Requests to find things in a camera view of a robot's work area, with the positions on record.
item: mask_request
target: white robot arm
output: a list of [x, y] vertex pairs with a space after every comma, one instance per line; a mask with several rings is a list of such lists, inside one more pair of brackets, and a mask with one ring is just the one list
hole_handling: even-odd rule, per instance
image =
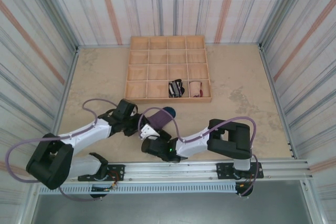
[[[56, 189], [67, 178], [77, 176], [95, 175], [98, 179], [104, 178], [108, 172], [106, 159], [96, 153], [90, 153], [85, 157], [73, 156], [89, 145], [118, 132], [123, 132], [126, 136], [135, 134], [138, 131], [139, 119], [138, 107], [123, 99], [116, 109], [100, 115], [97, 121], [73, 132], [59, 135], [59, 137], [70, 136], [69, 138], [40, 142], [26, 170], [49, 189]], [[212, 119], [204, 130], [179, 140], [171, 139], [164, 130], [154, 129], [145, 117], [141, 121], [142, 152], [160, 157], [166, 162], [178, 163], [196, 153], [209, 150], [233, 158], [237, 170], [250, 169], [250, 137], [249, 126], [246, 124], [230, 122], [206, 134], [208, 129], [223, 122]], [[225, 131], [229, 132], [228, 141], [223, 140]], [[49, 133], [44, 137], [56, 136]]]

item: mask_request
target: striped wall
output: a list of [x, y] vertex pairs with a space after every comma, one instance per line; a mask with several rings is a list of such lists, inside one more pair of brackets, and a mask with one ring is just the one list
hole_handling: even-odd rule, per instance
[[295, 0], [265, 50], [293, 143], [336, 223], [336, 0]]
[[81, 45], [129, 44], [131, 36], [205, 35], [258, 42], [280, 0], [52, 0]]
[[[0, 0], [0, 223], [14, 223], [26, 185], [12, 179], [4, 164], [9, 146], [49, 132], [73, 59], [40, 0]], [[14, 172], [35, 150], [28, 144], [11, 155]]]

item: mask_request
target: purple cable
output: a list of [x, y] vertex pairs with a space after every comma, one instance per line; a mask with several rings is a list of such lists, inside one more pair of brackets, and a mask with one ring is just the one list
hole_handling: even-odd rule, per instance
[[88, 202], [88, 201], [96, 201], [99, 198], [94, 198], [94, 199], [80, 199], [80, 198], [75, 198], [67, 195], [60, 187], [58, 187], [59, 192], [66, 197], [67, 199], [73, 200], [73, 201], [78, 201], [78, 202]]
[[94, 117], [94, 123], [89, 126], [88, 128], [82, 130], [82, 131], [79, 131], [75, 134], [73, 134], [72, 136], [63, 136], [63, 137], [49, 137], [49, 138], [33, 138], [33, 139], [28, 139], [28, 140], [24, 140], [20, 143], [17, 143], [17, 144], [14, 144], [12, 147], [10, 147], [8, 149], [8, 151], [6, 152], [6, 156], [5, 156], [5, 165], [6, 165], [6, 169], [8, 171], [8, 173], [14, 178], [16, 179], [17, 181], [20, 181], [20, 182], [23, 182], [23, 183], [37, 183], [39, 182], [38, 180], [31, 180], [31, 179], [21, 179], [19, 178], [18, 176], [15, 175], [15, 173], [12, 171], [10, 165], [9, 165], [9, 156], [11, 154], [11, 152], [17, 148], [18, 146], [22, 145], [22, 144], [28, 144], [28, 143], [33, 143], [33, 142], [48, 142], [48, 141], [57, 141], [57, 140], [64, 140], [64, 139], [68, 139], [68, 138], [71, 138], [73, 136], [77, 136], [79, 134], [82, 134], [84, 132], [87, 132], [89, 131], [90, 129], [92, 129], [95, 124], [97, 123], [97, 120], [98, 120], [98, 117], [97, 117], [97, 114], [91, 110], [91, 109], [88, 109], [88, 108], [85, 108], [85, 104], [87, 104], [88, 102], [91, 102], [91, 101], [103, 101], [103, 102], [108, 102], [108, 103], [111, 103], [113, 104], [114, 106], [117, 106], [115, 103], [109, 101], [109, 100], [106, 100], [106, 99], [101, 99], [101, 98], [94, 98], [94, 99], [90, 99], [90, 100], [87, 100], [85, 101], [83, 104], [82, 104], [82, 108], [86, 111], [89, 111], [91, 112], [95, 117]]
[[[176, 135], [177, 135], [178, 139], [179, 139], [181, 142], [186, 143], [186, 144], [187, 144], [187, 143], [191, 143], [191, 142], [193, 142], [193, 141], [196, 141], [196, 140], [198, 140], [198, 139], [201, 139], [203, 136], [206, 136], [206, 135], [210, 134], [211, 132], [215, 131], [215, 130], [218, 129], [219, 127], [221, 127], [221, 126], [223, 126], [223, 125], [225, 125], [225, 124], [227, 124], [227, 123], [230, 123], [230, 122], [233, 122], [233, 121], [237, 121], [237, 120], [249, 120], [249, 121], [253, 124], [253, 133], [252, 133], [252, 137], [251, 137], [251, 140], [250, 140], [250, 148], [252, 148], [252, 143], [253, 143], [253, 140], [254, 140], [254, 138], [255, 138], [255, 136], [256, 136], [256, 131], [257, 131], [257, 125], [256, 125], [256, 122], [255, 122], [252, 118], [249, 118], [248, 116], [237, 116], [237, 117], [235, 117], [235, 118], [231, 118], [231, 119], [229, 119], [229, 120], [226, 120], [226, 121], [224, 121], [224, 122], [222, 122], [222, 123], [218, 123], [216, 126], [212, 127], [210, 130], [208, 130], [207, 132], [205, 132], [205, 133], [204, 133], [203, 135], [201, 135], [201, 136], [197, 136], [197, 137], [195, 137], [195, 138], [193, 138], [193, 139], [190, 139], [190, 140], [185, 141], [185, 140], [183, 140], [183, 138], [180, 136], [179, 127], [178, 127], [178, 125], [177, 125], [177, 123], [176, 123], [174, 117], [172, 117], [167, 111], [163, 110], [162, 108], [151, 107], [151, 108], [146, 109], [146, 110], [141, 114], [141, 116], [140, 116], [140, 118], [139, 118], [139, 121], [138, 121], [138, 134], [139, 134], [139, 137], [140, 137], [140, 138], [141, 138], [141, 129], [140, 129], [141, 120], [143, 119], [144, 115], [145, 115], [148, 111], [150, 111], [150, 110], [160, 110], [160, 111], [164, 111], [166, 114], [168, 114], [168, 115], [171, 117], [173, 123], [175, 124]], [[255, 177], [254, 177], [254, 179], [253, 179], [251, 185], [248, 187], [248, 189], [247, 189], [246, 191], [244, 191], [242, 194], [240, 194], [241, 196], [243, 196], [244, 194], [246, 194], [246, 193], [253, 187], [253, 185], [254, 185], [254, 183], [255, 183], [255, 181], [256, 181], [256, 179], [257, 179], [257, 175], [258, 175], [258, 171], [259, 171], [258, 159], [257, 159], [257, 156], [256, 156], [255, 154], [252, 154], [252, 156], [256, 159], [256, 162], [257, 162], [257, 171], [256, 171], [256, 173], [255, 173]]]

